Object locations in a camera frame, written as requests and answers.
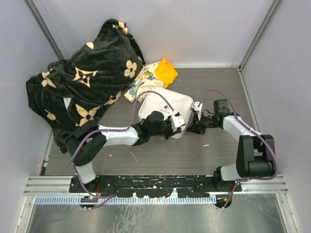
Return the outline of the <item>grey medicine kit case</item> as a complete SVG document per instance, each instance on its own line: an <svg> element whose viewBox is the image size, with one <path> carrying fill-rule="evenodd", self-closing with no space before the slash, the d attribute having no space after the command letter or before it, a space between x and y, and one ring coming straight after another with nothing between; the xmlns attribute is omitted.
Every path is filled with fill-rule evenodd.
<svg viewBox="0 0 311 233"><path fill-rule="evenodd" d="M190 108L193 103L192 97L160 87L154 87L151 90L162 95L173 107L173 109L184 117L186 125L182 127L180 133L177 133L173 136L175 139L181 138L185 132L186 126L191 116ZM170 106L159 95L148 92L142 97L144 97L144 100L138 111L139 120L145 119L153 111L161 112L164 115L164 119L173 113Z"/></svg>

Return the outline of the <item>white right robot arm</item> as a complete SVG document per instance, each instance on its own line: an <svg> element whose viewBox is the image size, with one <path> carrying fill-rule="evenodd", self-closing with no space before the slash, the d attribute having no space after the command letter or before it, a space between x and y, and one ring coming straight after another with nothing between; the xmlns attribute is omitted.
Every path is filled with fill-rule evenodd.
<svg viewBox="0 0 311 233"><path fill-rule="evenodd" d="M206 116L202 103L193 102L190 109L194 115L187 132L204 134L207 129L221 128L230 133L238 142L236 162L217 167L211 178L199 178L197 189L213 187L225 191L237 181L273 179L277 174L274 138L247 125L229 109L227 100L215 100L213 107L214 112Z"/></svg>

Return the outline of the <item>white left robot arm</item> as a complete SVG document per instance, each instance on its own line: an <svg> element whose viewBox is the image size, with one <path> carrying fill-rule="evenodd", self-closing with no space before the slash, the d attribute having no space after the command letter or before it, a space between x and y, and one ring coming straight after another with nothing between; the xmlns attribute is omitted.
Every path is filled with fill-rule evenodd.
<svg viewBox="0 0 311 233"><path fill-rule="evenodd" d="M138 146L147 143L152 136L166 139L181 133L186 123L179 113L164 116L159 111L151 112L139 123L127 127L105 127L94 120L78 127L65 139L65 146L71 155L71 164L80 179L80 187L86 192L97 188L96 174L92 160L99 151L108 146Z"/></svg>

